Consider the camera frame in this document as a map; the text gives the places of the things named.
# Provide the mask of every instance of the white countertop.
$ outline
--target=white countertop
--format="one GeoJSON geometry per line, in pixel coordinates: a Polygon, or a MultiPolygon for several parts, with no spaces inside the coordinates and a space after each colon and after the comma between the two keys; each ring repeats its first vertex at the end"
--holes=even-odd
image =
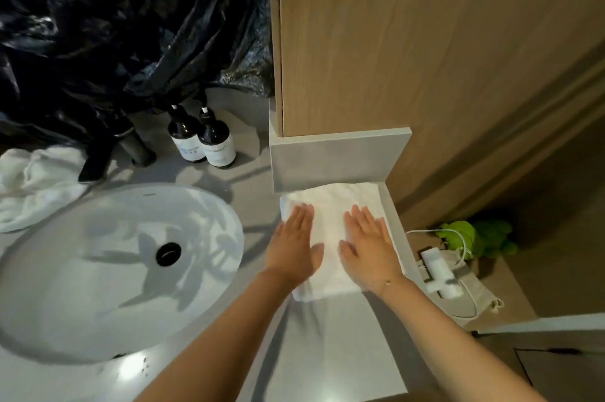
{"type": "MultiPolygon", "coordinates": [[[[221,298],[187,328],[163,343],[106,363],[50,365],[0,347],[3,402],[132,401],[262,269],[268,240],[279,222],[279,196],[272,192],[266,138],[261,136],[261,155],[258,144],[252,143],[232,168],[220,170],[207,163],[182,161],[163,130],[146,134],[158,161],[147,169],[133,169],[122,158],[112,165],[109,180],[98,189],[173,182],[220,196],[237,212],[245,230],[245,254],[238,275],[221,298]]],[[[422,284],[389,192],[384,183],[379,187],[406,274],[422,284]]],[[[0,235],[0,254],[19,235],[0,235]]],[[[427,375],[403,326],[371,295],[351,294],[309,303],[297,303],[290,297],[271,322],[238,400],[363,402],[406,392],[406,387],[426,381],[427,375]]]]}

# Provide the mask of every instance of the white oval sink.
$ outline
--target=white oval sink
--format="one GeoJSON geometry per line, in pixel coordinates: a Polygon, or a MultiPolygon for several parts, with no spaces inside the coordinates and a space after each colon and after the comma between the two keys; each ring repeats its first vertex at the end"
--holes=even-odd
{"type": "Polygon", "coordinates": [[[0,261],[0,345],[39,361],[110,360],[204,313],[243,255],[241,223],[194,187],[124,187],[27,232],[0,261]]]}

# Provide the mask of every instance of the person's right arm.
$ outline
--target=person's right arm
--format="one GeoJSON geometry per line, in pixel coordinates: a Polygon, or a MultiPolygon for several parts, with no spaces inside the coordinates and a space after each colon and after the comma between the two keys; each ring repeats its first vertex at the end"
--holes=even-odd
{"type": "Polygon", "coordinates": [[[383,219],[367,208],[345,213],[353,245],[341,241],[344,268],[401,319],[442,386],[460,402],[545,402],[520,376],[477,343],[404,277],[383,219]]]}

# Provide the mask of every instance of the sink drain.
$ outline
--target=sink drain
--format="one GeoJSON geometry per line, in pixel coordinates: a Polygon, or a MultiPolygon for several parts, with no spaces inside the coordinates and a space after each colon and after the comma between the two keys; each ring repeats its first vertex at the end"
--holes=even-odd
{"type": "Polygon", "coordinates": [[[166,243],[155,253],[155,261],[161,267],[170,267],[181,257],[181,246],[177,243],[166,243]]]}

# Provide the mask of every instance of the black plastic bag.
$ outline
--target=black plastic bag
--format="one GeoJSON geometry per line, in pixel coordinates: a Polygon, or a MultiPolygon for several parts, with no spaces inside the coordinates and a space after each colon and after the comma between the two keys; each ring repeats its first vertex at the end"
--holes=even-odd
{"type": "Polygon", "coordinates": [[[274,91],[268,0],[0,0],[0,60],[0,131],[47,142],[207,85],[274,91]]]}

